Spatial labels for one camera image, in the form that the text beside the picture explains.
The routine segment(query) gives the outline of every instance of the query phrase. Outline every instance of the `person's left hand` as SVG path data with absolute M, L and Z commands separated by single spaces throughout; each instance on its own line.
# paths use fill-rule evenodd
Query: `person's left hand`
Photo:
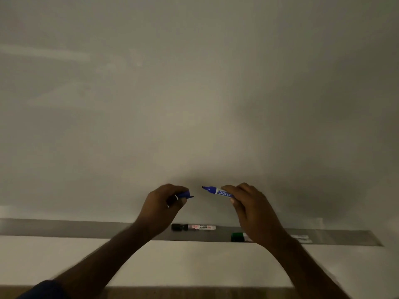
M 175 201 L 168 207 L 166 200 L 169 196 L 188 191 L 184 186 L 166 184 L 150 192 L 144 201 L 140 214 L 135 223 L 139 224 L 152 237 L 167 229 L 177 215 L 177 212 L 187 202 L 186 198 Z

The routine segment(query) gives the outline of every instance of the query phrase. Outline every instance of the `person's left forearm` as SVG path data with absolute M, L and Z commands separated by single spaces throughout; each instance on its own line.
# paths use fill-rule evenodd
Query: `person's left forearm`
M 146 227 L 135 222 L 77 265 L 56 277 L 55 281 L 73 299 L 93 298 L 101 293 L 127 259 L 151 238 L 152 235 L 148 234 Z

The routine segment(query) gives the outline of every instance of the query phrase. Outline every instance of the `hand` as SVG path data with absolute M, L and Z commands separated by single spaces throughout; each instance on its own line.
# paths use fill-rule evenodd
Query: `hand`
M 188 189 L 183 186 L 167 184 L 150 192 L 144 201 L 135 223 L 146 229 L 151 238 L 162 233 L 172 223 L 177 212 L 187 202 L 186 198 L 182 198 L 168 207 L 166 203 L 167 198 L 185 191 L 188 191 Z
M 282 227 L 266 196 L 254 186 L 242 183 L 226 185 L 223 190 L 233 194 L 231 202 L 245 233 L 268 251 L 284 245 L 288 233 Z

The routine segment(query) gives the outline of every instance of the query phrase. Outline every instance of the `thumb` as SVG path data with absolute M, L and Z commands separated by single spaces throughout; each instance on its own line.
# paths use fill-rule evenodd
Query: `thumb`
M 232 202 L 234 209 L 237 212 L 238 219 L 240 220 L 240 222 L 242 222 L 242 220 L 247 218 L 244 205 L 235 198 L 230 198 L 230 201 Z
M 168 213 L 172 216 L 172 219 L 177 215 L 180 209 L 186 204 L 187 198 L 183 197 L 175 201 L 168 209 Z

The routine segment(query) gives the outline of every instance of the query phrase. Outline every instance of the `finger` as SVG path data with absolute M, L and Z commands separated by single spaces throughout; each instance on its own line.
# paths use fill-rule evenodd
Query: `finger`
M 170 220 L 172 221 L 173 218 L 177 215 L 180 209 L 186 204 L 187 198 L 183 197 L 177 201 L 175 201 L 168 209 L 167 212 L 170 216 Z
M 240 188 L 241 190 L 244 190 L 245 192 L 249 194 L 255 194 L 256 193 L 256 188 L 254 186 L 250 186 L 247 183 L 240 183 L 237 188 Z
M 225 185 L 222 187 L 223 190 L 231 193 L 238 201 L 240 201 L 244 206 L 251 198 L 247 192 L 244 190 L 237 188 L 236 186 L 232 185 Z
M 230 201 L 232 202 L 232 205 L 237 212 L 237 216 L 240 222 L 243 222 L 243 220 L 247 219 L 247 213 L 245 212 L 245 207 L 243 206 L 243 204 L 234 198 L 230 198 Z
M 160 194 L 161 199 L 167 199 L 171 195 L 179 194 L 188 191 L 185 186 L 175 186 L 170 183 L 160 186 L 156 190 Z

